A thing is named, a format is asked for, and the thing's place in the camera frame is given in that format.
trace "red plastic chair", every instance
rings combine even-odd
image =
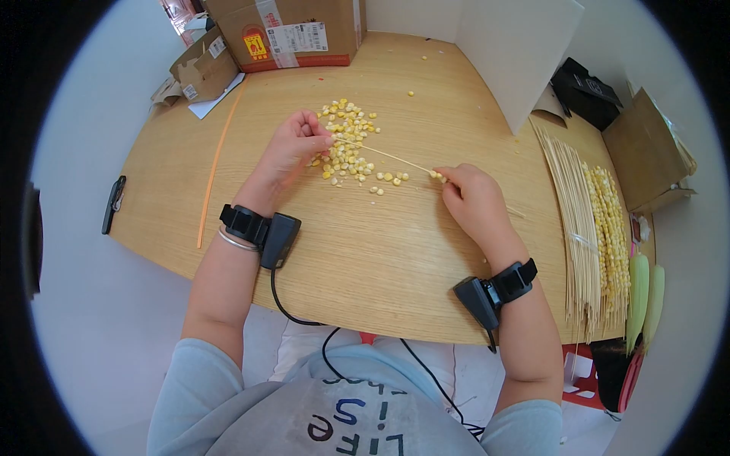
[[[575,344],[563,346],[563,365],[565,365],[566,356],[568,353],[573,353],[576,356],[582,356],[591,360],[591,373],[588,377],[579,377],[578,380],[573,384],[577,390],[566,393],[563,391],[563,401],[576,403],[579,406],[591,407],[593,409],[603,410],[606,407],[603,406],[601,398],[598,396],[598,377],[596,376],[596,364],[593,363],[593,355],[591,354],[591,348],[586,344],[578,344],[578,350],[575,350]],[[594,393],[593,397],[586,398],[578,393],[583,392]]]

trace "wooden table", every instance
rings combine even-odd
[[[537,138],[529,123],[517,136],[510,133],[489,89],[455,45],[369,32],[349,67],[283,69],[246,80],[203,120],[184,101],[150,116],[121,173],[127,184],[114,239],[192,277],[216,235],[220,208],[252,171],[275,127],[296,109],[317,110],[344,97],[378,114],[383,132],[371,134],[365,145],[429,169],[473,163],[496,178],[507,204],[526,214],[512,223],[537,262],[561,340],[577,340],[576,328],[564,321],[565,245]],[[239,94],[198,249],[213,157]],[[613,172],[600,133],[584,120],[574,117],[567,130],[554,130],[589,164]],[[489,267],[446,210],[440,184],[400,162],[381,163],[373,152],[361,155],[376,163],[376,171],[407,171],[411,179],[396,188],[370,177],[360,188],[350,178],[336,188],[322,179],[321,167],[305,169],[280,207],[302,220],[288,262],[277,273],[284,307],[298,317],[359,331],[485,344],[483,330],[451,287],[470,275],[489,277]],[[369,193],[373,185],[384,187],[385,195]],[[275,309],[268,271],[258,276],[254,302]],[[623,328],[615,328],[602,338],[621,335]]]

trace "bamboo skewer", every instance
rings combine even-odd
[[[432,175],[431,175],[431,171],[429,171],[428,169],[426,169],[426,168],[423,168],[423,167],[421,167],[421,166],[419,166],[419,165],[416,165],[415,163],[411,163],[411,162],[409,162],[409,161],[403,160],[402,158],[398,158],[398,157],[396,157],[395,155],[391,155],[391,154],[389,154],[389,153],[381,152],[381,151],[379,151],[378,149],[373,149],[372,147],[367,147],[367,146],[361,146],[361,145],[359,145],[359,144],[358,144],[358,143],[356,143],[356,142],[348,141],[348,140],[346,140],[346,139],[342,139],[342,138],[337,138],[337,139],[335,139],[335,141],[342,141],[342,142],[346,142],[346,143],[348,143],[348,144],[352,144],[353,146],[359,146],[359,147],[362,147],[363,149],[368,149],[368,150],[371,150],[371,151],[373,151],[373,152],[377,152],[377,153],[379,153],[379,154],[385,155],[386,157],[390,157],[390,158],[395,158],[395,159],[396,159],[396,160],[398,160],[398,161],[402,161],[403,163],[406,163],[406,164],[408,164],[408,165],[414,166],[414,167],[416,167],[416,168],[418,168],[418,169],[421,169],[421,170],[425,171],[426,173],[428,173],[428,174],[429,174],[429,177],[432,177]],[[507,211],[508,211],[508,212],[509,212],[510,214],[512,214],[512,215],[517,215],[518,217],[522,217],[522,218],[527,218],[527,216],[526,216],[525,214],[523,214],[522,212],[518,211],[517,209],[513,209],[513,208],[511,208],[511,207],[509,207],[509,206],[507,206]]]

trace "bangle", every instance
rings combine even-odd
[[[249,252],[258,252],[258,250],[259,250],[258,247],[251,247],[250,245],[239,244],[238,242],[234,241],[233,239],[231,239],[228,236],[226,236],[225,234],[223,234],[223,225],[221,225],[220,228],[218,229],[218,234],[220,234],[220,237],[225,239],[229,244],[233,244],[240,249],[248,250]]]

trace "right hand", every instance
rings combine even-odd
[[[505,242],[521,244],[507,214],[502,189],[492,176],[465,163],[434,170],[449,180],[443,186],[443,198],[451,216],[490,263],[490,252],[501,252]]]

